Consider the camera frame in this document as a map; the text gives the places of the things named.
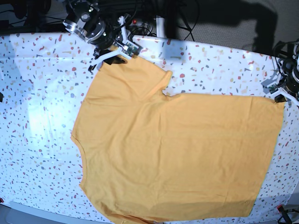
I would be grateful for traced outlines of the yellow T-shirt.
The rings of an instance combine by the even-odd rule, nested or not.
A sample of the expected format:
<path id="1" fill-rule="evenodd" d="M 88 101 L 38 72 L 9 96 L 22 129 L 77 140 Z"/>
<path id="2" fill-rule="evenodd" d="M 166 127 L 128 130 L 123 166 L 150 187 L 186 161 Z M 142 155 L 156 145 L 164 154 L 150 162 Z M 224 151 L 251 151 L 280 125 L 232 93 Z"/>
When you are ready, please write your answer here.
<path id="1" fill-rule="evenodd" d="M 169 97 L 163 90 L 171 76 L 140 57 L 102 65 L 71 133 L 81 189 L 118 224 L 248 216 L 284 105 L 263 97 Z"/>

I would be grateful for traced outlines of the terrazzo patterned tablecloth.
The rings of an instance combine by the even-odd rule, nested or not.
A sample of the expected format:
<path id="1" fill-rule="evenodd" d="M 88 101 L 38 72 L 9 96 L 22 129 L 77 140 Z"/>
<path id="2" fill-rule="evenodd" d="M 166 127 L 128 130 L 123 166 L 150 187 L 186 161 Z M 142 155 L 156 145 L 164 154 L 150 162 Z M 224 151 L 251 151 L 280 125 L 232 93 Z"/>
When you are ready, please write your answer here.
<path id="1" fill-rule="evenodd" d="M 139 56 L 172 76 L 163 94 L 263 97 L 274 73 L 271 56 L 198 42 L 136 36 Z M 33 208 L 113 222 L 80 187 L 82 158 L 71 133 L 99 72 L 92 45 L 67 33 L 0 38 L 0 196 Z M 299 109 L 285 103 L 272 159 L 250 214 L 165 221 L 168 224 L 254 223 L 278 217 L 299 182 Z"/>

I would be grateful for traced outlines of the red clamp bottom right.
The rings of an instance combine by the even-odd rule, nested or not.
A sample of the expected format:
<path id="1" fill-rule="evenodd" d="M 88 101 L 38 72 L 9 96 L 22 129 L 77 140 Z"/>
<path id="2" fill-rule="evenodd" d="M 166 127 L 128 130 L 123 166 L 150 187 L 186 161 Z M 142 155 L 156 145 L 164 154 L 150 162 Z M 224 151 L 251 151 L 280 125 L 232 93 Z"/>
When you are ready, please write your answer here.
<path id="1" fill-rule="evenodd" d="M 288 212 L 283 208 L 282 205 L 279 205 L 277 210 L 281 214 L 281 217 L 278 219 L 278 224 L 292 224 L 292 220 L 288 216 Z"/>

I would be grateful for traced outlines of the white metal post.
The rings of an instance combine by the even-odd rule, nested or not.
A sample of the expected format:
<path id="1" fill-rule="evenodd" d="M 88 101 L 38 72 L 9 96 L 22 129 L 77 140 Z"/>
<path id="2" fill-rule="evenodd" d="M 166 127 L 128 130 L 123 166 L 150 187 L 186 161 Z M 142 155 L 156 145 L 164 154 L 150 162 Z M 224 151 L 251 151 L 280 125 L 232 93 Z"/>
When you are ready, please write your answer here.
<path id="1" fill-rule="evenodd" d="M 156 17 L 156 35 L 159 38 L 165 38 L 165 19 L 163 17 Z"/>

